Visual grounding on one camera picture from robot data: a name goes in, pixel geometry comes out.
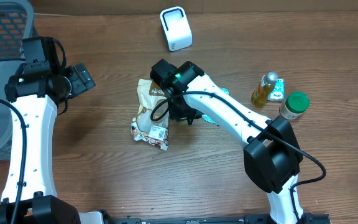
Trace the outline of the brown snack packet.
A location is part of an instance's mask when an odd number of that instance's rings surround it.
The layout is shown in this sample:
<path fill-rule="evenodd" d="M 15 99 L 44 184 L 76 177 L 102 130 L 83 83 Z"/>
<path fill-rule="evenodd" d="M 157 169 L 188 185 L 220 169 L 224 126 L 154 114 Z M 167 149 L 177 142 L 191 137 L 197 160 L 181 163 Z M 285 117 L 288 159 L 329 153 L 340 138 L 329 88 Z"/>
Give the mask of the brown snack packet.
<path fill-rule="evenodd" d="M 160 87 L 152 80 L 140 79 L 137 86 L 137 94 L 140 105 L 135 120 L 138 128 L 145 133 L 149 133 L 153 125 L 168 128 L 168 113 L 158 121 L 150 119 L 153 109 L 166 99 Z"/>

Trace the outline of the white red snack wrapper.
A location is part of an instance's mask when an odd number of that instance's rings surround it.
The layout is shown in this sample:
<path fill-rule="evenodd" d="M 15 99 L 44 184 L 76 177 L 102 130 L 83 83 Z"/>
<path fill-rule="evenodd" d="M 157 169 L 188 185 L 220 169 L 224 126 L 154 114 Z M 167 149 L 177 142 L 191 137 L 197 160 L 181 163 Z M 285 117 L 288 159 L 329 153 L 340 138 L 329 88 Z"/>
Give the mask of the white red snack wrapper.
<path fill-rule="evenodd" d="M 131 122 L 131 134 L 135 141 L 144 141 L 161 150 L 168 150 L 168 129 L 152 125 L 148 131 L 141 131 L 135 118 Z"/>

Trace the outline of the yellow oil bottle silver cap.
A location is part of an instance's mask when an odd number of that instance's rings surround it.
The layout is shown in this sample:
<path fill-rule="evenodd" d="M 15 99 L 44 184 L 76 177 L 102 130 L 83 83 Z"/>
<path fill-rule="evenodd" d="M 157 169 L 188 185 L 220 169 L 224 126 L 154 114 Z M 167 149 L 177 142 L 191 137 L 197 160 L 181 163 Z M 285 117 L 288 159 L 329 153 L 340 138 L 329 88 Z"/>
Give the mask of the yellow oil bottle silver cap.
<path fill-rule="evenodd" d="M 269 94 L 274 90 L 275 84 L 278 79 L 278 74 L 276 72 L 268 72 L 265 74 L 258 85 L 258 87 L 253 91 L 251 96 L 251 102 L 256 106 L 263 106 Z"/>

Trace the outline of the small teal tissue pack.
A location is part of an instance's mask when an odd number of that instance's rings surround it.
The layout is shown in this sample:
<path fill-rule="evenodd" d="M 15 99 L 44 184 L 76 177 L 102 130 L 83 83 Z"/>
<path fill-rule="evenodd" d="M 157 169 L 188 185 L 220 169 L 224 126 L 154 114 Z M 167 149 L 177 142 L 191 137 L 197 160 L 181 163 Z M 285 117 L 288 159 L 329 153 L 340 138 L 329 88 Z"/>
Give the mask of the small teal tissue pack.
<path fill-rule="evenodd" d="M 281 102 L 285 99 L 285 82 L 284 79 L 277 79 L 275 88 L 269 94 L 268 101 Z"/>

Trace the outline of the green lid white jar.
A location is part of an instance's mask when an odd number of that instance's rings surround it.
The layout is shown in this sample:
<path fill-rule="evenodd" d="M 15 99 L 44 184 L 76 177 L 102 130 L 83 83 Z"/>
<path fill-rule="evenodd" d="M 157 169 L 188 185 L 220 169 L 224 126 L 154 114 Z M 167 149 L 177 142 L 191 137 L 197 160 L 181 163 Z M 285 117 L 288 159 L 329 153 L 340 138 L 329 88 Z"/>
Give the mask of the green lid white jar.
<path fill-rule="evenodd" d="M 279 112 L 285 119 L 297 119 L 309 108 L 309 105 L 310 99 L 305 93 L 293 92 L 280 105 Z"/>

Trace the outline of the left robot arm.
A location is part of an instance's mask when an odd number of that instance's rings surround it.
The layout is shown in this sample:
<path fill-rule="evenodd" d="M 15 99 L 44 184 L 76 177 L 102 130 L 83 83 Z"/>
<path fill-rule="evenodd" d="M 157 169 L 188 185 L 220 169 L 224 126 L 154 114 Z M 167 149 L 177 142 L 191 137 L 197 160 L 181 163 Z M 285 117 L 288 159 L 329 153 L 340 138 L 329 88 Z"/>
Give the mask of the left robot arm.
<path fill-rule="evenodd" d="M 6 99 L 12 116 L 9 176 L 2 192 L 0 223 L 103 223 L 102 212 L 79 212 L 57 197 L 52 138 L 60 103 L 95 86 L 82 63 L 67 66 L 52 37 L 24 39 L 25 62 L 9 77 Z"/>

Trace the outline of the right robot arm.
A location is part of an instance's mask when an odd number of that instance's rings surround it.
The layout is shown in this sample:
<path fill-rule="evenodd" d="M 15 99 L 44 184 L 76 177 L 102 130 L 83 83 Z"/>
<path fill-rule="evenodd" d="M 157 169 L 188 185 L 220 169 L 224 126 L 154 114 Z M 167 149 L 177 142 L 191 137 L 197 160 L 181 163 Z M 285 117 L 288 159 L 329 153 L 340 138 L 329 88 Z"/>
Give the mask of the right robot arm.
<path fill-rule="evenodd" d="M 161 59 L 150 78 L 166 96 L 164 113 L 170 119 L 192 124 L 206 115 L 239 142 L 246 174 L 267 193 L 271 222 L 303 223 L 295 187 L 303 156 L 287 120 L 271 120 L 246 108 L 190 61 L 176 67 Z"/>

